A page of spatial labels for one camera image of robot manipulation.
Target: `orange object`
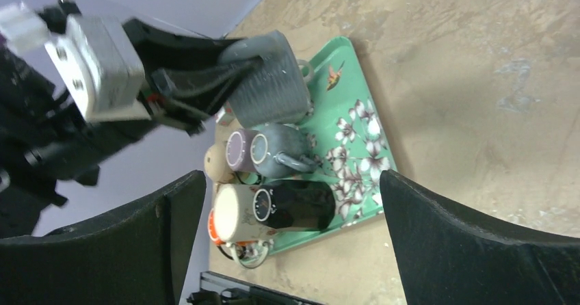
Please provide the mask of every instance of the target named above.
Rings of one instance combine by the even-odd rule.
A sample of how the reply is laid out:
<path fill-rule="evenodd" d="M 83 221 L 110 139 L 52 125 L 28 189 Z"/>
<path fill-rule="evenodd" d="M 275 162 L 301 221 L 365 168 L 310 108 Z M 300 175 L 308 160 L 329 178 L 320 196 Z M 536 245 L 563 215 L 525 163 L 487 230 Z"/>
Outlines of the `orange object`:
<path fill-rule="evenodd" d="M 225 245 L 226 243 L 223 242 L 220 237 L 218 237 L 218 233 L 215 231 L 215 225 L 213 225 L 213 209 L 210 210 L 209 216 L 207 218 L 207 232 L 209 233 L 209 238 L 215 243 L 217 246 Z M 240 241 L 236 244 L 239 246 L 246 246 L 254 241 Z"/>

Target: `table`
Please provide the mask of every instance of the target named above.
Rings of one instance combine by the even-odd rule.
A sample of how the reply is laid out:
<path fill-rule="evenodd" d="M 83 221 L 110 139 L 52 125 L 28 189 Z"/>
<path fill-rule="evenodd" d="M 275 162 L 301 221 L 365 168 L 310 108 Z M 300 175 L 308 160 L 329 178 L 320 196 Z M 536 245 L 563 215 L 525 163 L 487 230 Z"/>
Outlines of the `table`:
<path fill-rule="evenodd" d="M 231 36 L 278 29 L 298 58 L 356 45 L 399 171 L 495 217 L 580 237 L 580 0 L 264 0 Z M 228 131 L 218 128 L 217 140 Z M 404 304 L 384 219 L 244 271 L 328 304 Z"/>

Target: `purple mug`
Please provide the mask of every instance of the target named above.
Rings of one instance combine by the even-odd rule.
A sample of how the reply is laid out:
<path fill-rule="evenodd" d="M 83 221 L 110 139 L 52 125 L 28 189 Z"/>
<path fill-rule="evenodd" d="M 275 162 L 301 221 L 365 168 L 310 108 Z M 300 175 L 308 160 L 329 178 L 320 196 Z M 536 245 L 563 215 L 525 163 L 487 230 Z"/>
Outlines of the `purple mug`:
<path fill-rule="evenodd" d="M 252 129 L 238 129 L 228 138 L 226 159 L 235 172 L 257 172 L 250 154 L 250 145 L 257 134 L 258 131 Z"/>

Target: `green tray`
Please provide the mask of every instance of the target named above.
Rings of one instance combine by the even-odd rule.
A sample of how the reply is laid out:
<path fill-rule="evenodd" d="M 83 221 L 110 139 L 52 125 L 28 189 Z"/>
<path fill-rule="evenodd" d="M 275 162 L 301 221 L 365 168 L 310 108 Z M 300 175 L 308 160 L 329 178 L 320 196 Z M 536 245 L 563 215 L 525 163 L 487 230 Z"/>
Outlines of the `green tray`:
<path fill-rule="evenodd" d="M 321 232 L 286 232 L 274 237 L 272 254 L 314 241 L 383 212 L 378 179 L 396 170 L 354 47 L 346 37 L 331 39 L 310 61 L 314 110 L 298 128 L 312 141 L 320 168 L 297 179 L 324 181 L 334 190 L 337 215 Z"/>

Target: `mug handle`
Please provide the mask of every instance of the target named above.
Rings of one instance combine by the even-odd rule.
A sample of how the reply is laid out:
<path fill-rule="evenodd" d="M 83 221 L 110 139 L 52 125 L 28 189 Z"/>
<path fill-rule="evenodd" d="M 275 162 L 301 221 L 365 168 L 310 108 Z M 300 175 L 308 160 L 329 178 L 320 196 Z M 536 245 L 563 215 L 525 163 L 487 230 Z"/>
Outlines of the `mug handle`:
<path fill-rule="evenodd" d="M 317 167 L 315 161 L 304 155 L 300 156 L 300 159 L 296 159 L 284 152 L 278 152 L 274 158 L 276 159 L 276 162 L 302 173 L 313 173 Z"/>
<path fill-rule="evenodd" d="M 310 83 L 310 81 L 314 77 L 314 68 L 312 67 L 312 65 L 310 64 L 310 62 L 308 62 L 306 60 L 297 59 L 296 62 L 298 63 L 298 68 L 299 69 L 300 69 L 300 66 L 305 67 L 306 69 L 308 69 L 308 74 L 306 74 L 306 76 L 303 76 L 303 78 L 304 78 L 304 82 L 305 83 Z"/>
<path fill-rule="evenodd" d="M 232 258 L 234 259 L 234 262 L 236 262 L 239 266 L 245 268 L 245 269 L 255 269 L 258 266 L 264 264 L 264 262 L 266 261 L 266 257 L 268 257 L 268 254 L 270 253 L 270 244 L 267 241 L 258 241 L 259 243 L 261 243 L 261 245 L 266 248 L 262 251 L 262 254 L 260 254 L 260 257 L 258 257 L 258 261 L 253 264 L 253 265 L 248 265 L 245 263 L 242 263 L 242 261 L 240 261 L 240 258 L 237 256 L 237 251 L 236 251 L 236 247 L 237 245 L 235 243 L 227 243 L 227 247 L 230 248 L 231 254 L 232 254 Z"/>

